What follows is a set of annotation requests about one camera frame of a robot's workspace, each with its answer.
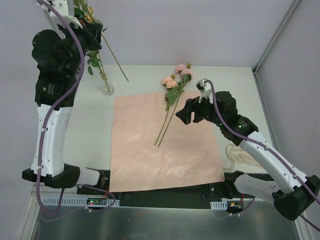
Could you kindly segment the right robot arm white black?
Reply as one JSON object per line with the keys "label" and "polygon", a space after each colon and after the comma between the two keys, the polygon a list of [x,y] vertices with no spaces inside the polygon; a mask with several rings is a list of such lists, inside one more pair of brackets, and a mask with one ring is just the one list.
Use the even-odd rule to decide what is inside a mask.
{"label": "right robot arm white black", "polygon": [[296,220],[313,202],[319,202],[320,179],[307,176],[290,164],[263,137],[258,127],[238,114],[236,100],[228,91],[186,100],[176,116],[186,125],[206,120],[219,127],[223,136],[253,157],[272,178],[266,181],[235,171],[225,179],[225,198],[248,194],[274,205],[286,219]]}

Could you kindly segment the pink wrapping paper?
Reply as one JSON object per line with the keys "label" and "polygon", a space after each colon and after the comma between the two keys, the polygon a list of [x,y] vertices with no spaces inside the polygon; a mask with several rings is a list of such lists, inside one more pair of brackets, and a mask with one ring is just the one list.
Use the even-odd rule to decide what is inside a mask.
{"label": "pink wrapping paper", "polygon": [[223,180],[223,162],[210,122],[183,124],[166,113],[163,93],[115,98],[112,192],[187,187]]}

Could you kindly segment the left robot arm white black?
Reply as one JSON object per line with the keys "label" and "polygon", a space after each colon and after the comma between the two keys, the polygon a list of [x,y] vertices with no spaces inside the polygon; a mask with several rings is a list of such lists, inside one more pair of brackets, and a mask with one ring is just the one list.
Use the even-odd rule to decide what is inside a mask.
{"label": "left robot arm white black", "polygon": [[74,106],[76,89],[56,103],[74,83],[81,66],[81,56],[74,37],[62,26],[65,38],[53,30],[43,30],[32,40],[32,57],[39,69],[35,85],[38,113],[37,147],[30,168],[22,171],[22,178],[44,183],[54,189],[70,189],[88,185],[99,195],[105,191],[105,173],[102,170],[79,167],[64,162],[63,151],[66,130]]}

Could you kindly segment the light pink rose stem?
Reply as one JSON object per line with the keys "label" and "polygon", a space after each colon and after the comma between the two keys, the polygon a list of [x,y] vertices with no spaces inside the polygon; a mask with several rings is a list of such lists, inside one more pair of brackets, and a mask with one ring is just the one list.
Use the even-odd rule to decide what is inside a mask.
{"label": "light pink rose stem", "polygon": [[166,90],[164,96],[166,114],[154,146],[159,147],[161,145],[173,119],[174,113],[176,112],[181,95],[185,92],[184,88],[193,78],[194,73],[192,72],[192,65],[188,63],[178,64],[174,69],[174,73],[161,81],[162,86]]}

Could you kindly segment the pink artificial flower bouquet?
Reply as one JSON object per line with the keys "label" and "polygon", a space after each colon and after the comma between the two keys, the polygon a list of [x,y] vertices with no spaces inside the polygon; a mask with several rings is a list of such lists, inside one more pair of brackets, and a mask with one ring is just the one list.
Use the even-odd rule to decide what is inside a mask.
{"label": "pink artificial flower bouquet", "polygon": [[166,89],[166,93],[164,96],[165,100],[165,119],[160,129],[160,132],[157,136],[157,139],[154,143],[154,146],[160,147],[167,131],[172,121],[173,115],[177,109],[179,100],[181,98],[182,93],[185,92],[184,87],[191,80],[190,74],[185,74],[181,76],[180,81],[176,81],[176,75],[172,74],[171,76],[165,77],[161,84]]}

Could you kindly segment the cream ribbon gold lettering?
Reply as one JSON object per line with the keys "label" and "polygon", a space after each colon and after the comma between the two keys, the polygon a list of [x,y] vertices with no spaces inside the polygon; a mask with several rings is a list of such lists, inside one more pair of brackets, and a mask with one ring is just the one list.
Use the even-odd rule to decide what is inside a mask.
{"label": "cream ribbon gold lettering", "polygon": [[263,169],[263,167],[252,157],[250,156],[246,151],[241,149],[239,146],[235,146],[232,144],[229,144],[226,147],[226,154],[230,162],[230,166],[223,167],[224,170],[233,170],[235,167],[235,164],[239,165],[246,165],[246,166],[252,166],[256,168]]}

